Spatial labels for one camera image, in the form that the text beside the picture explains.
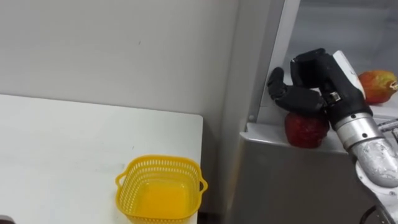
white table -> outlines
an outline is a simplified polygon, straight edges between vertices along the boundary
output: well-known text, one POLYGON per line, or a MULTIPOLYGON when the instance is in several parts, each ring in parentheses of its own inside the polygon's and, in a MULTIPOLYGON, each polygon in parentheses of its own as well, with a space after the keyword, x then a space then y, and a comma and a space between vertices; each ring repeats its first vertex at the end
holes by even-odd
POLYGON ((17 224, 129 223, 115 206, 115 177, 145 154, 200 164, 202 123, 192 114, 0 95, 0 215, 17 224))

apple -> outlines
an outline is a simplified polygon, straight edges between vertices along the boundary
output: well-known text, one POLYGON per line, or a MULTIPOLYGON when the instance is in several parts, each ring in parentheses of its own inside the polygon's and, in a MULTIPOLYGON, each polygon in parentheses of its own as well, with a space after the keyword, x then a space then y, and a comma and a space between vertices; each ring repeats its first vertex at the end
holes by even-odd
POLYGON ((285 134, 292 146, 307 149, 319 147, 329 128, 324 114, 302 116, 290 112, 285 117, 285 134))
POLYGON ((387 102, 398 90, 397 77, 389 71, 372 70, 360 74, 358 78, 369 105, 387 102))

yellow basket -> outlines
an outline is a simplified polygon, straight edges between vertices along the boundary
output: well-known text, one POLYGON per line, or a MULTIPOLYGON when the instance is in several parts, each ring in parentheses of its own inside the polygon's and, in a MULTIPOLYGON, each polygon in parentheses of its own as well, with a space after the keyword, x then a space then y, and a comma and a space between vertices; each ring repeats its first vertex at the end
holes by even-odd
POLYGON ((186 158, 142 156, 116 178, 116 206, 133 223, 185 223, 208 188, 199 165, 186 158))

red and yellow apple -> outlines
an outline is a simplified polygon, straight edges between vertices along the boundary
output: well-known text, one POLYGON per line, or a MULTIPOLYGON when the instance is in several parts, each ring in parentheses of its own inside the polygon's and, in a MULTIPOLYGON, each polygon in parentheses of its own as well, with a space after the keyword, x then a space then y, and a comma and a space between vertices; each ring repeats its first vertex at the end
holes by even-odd
POLYGON ((397 77, 389 71, 373 70, 359 75, 369 105, 385 103, 397 92, 397 77))

gray refrigerator door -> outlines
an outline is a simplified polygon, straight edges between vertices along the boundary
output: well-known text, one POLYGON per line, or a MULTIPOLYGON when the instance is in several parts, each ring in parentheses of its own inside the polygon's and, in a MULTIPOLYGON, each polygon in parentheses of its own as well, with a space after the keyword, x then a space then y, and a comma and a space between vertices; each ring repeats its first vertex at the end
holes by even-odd
MULTIPOLYGON (((240 146, 226 223, 357 224, 375 204, 345 153, 240 146)), ((366 222, 376 223, 375 215, 366 222)))

